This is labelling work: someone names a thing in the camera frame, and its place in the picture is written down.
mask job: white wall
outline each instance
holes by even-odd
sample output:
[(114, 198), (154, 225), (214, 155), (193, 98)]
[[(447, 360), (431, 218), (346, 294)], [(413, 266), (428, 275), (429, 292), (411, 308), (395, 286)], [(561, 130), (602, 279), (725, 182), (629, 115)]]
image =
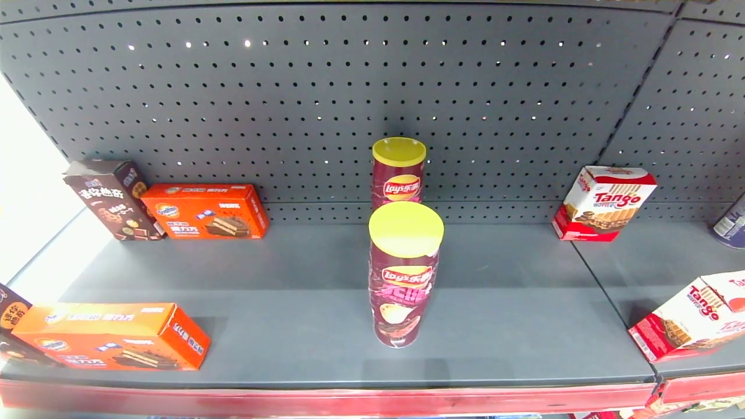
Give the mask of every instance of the white wall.
[(65, 169), (62, 154), (0, 76), (0, 283), (83, 208), (62, 181)]

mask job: red shelf edge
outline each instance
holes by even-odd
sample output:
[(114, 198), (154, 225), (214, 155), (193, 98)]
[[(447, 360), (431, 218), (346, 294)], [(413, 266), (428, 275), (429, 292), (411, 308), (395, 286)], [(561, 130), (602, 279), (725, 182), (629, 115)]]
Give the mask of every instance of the red shelf edge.
[(432, 416), (643, 406), (654, 383), (431, 390), (147, 390), (0, 379), (6, 407), (170, 416)]
[(664, 403), (699, 402), (745, 394), (745, 371), (667, 379)]

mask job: shelf surface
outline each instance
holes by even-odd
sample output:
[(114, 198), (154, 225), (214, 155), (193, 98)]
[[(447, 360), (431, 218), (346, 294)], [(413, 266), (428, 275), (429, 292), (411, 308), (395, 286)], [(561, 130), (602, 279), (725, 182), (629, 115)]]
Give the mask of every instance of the shelf surface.
[(212, 337), (202, 368), (9, 366), (3, 377), (144, 388), (544, 386), (653, 377), (576, 250), (549, 225), (447, 226), (421, 332), (398, 350), (373, 332), (368, 246), (364, 225), (276, 225), (254, 242), (108, 242), (60, 300), (177, 302)]
[[(575, 242), (627, 326), (700, 275), (745, 269), (745, 252), (714, 240), (704, 223), (632, 223), (613, 243)], [(665, 377), (745, 371), (745, 339), (716, 353), (661, 362)]]

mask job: brown snack box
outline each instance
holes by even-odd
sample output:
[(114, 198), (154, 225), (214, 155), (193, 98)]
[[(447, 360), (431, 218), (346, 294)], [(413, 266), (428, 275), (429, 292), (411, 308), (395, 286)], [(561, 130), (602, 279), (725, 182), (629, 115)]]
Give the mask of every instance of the brown snack box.
[(41, 364), (62, 367), (35, 347), (11, 334), (31, 303), (0, 284), (0, 358), (11, 364)]
[(148, 190), (132, 160), (72, 162), (65, 183), (117, 240), (160, 240), (164, 232), (140, 200)]

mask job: yellow plastic cap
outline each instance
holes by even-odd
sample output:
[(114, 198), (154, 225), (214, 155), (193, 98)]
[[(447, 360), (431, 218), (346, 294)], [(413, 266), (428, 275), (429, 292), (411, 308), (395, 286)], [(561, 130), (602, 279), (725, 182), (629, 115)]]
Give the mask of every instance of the yellow plastic cap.
[(413, 138), (392, 136), (375, 142), (372, 156), (386, 166), (409, 167), (424, 161), (427, 147)]
[(378, 249), (405, 259), (434, 255), (445, 235), (443, 219), (435, 211), (409, 201), (376, 209), (369, 228), (370, 239)]

